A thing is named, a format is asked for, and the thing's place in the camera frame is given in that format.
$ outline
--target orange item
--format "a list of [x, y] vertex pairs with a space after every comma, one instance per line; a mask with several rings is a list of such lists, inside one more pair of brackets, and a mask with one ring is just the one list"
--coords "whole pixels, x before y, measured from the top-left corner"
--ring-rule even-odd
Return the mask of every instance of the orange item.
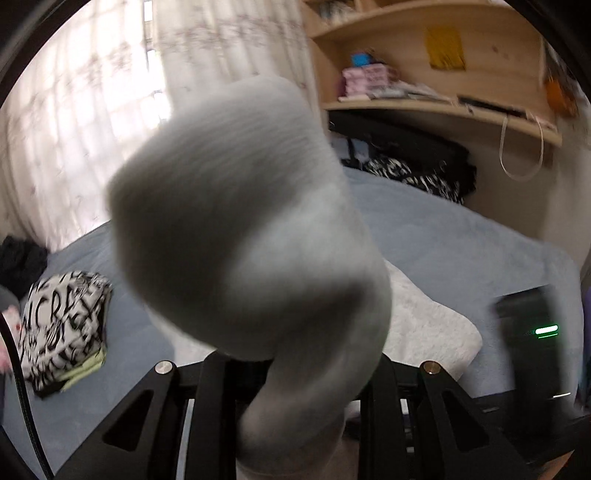
[[554, 78], [546, 80], [546, 97], [548, 105], [558, 115], [575, 118], [579, 114], [577, 101], [572, 93], [565, 91], [560, 82]]

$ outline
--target wall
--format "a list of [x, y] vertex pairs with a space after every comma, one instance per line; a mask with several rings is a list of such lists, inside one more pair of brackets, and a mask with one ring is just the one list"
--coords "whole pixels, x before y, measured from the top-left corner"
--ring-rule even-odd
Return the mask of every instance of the wall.
[[[562, 148], [546, 146], [545, 166], [528, 183], [511, 180], [499, 162], [501, 128], [469, 119], [425, 113], [378, 112], [385, 119], [403, 121], [450, 140], [470, 151], [478, 168], [477, 191], [466, 206], [524, 235], [563, 248], [582, 267], [591, 247], [591, 147], [587, 119], [560, 121]], [[505, 166], [525, 174], [540, 157], [539, 140], [507, 131]]]

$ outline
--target metal bolt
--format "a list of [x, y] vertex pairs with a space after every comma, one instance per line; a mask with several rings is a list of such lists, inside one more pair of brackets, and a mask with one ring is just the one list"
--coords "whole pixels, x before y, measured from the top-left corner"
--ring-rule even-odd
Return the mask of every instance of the metal bolt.
[[173, 365], [168, 360], [162, 360], [161, 362], [158, 362], [156, 364], [156, 366], [154, 367], [154, 370], [156, 370], [156, 373], [158, 373], [160, 375], [166, 375], [167, 373], [170, 373], [172, 371], [172, 369], [173, 369]]
[[423, 363], [423, 370], [427, 372], [429, 375], [437, 375], [441, 371], [441, 365], [437, 362], [429, 360]]

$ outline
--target light blue bedspread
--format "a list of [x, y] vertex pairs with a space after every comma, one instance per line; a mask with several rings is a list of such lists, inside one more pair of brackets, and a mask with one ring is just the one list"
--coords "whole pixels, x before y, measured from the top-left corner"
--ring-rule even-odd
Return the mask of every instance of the light blue bedspread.
[[[563, 369], [568, 377], [565, 388], [576, 390], [583, 355], [583, 313], [579, 271], [564, 252], [412, 187], [345, 170], [357, 207], [384, 257], [429, 297], [466, 316], [479, 329], [483, 348], [460, 380], [470, 395], [512, 388], [508, 358], [490, 310], [492, 301], [545, 284], [553, 285], [558, 294]], [[46, 400], [31, 395], [35, 422], [54, 471], [154, 364], [174, 355], [115, 265], [109, 224], [52, 255], [44, 276], [71, 270], [107, 276], [113, 283], [113, 297], [104, 367]], [[41, 478], [11, 379], [6, 385], [3, 425]]]

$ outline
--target green light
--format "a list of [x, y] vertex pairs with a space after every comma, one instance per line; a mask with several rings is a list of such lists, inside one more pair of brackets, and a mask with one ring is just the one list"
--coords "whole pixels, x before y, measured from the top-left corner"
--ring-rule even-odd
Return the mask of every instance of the green light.
[[538, 328], [535, 331], [536, 335], [543, 335], [545, 333], [552, 333], [552, 332], [556, 332], [558, 331], [558, 325], [552, 325], [551, 327], [544, 327], [544, 328]]

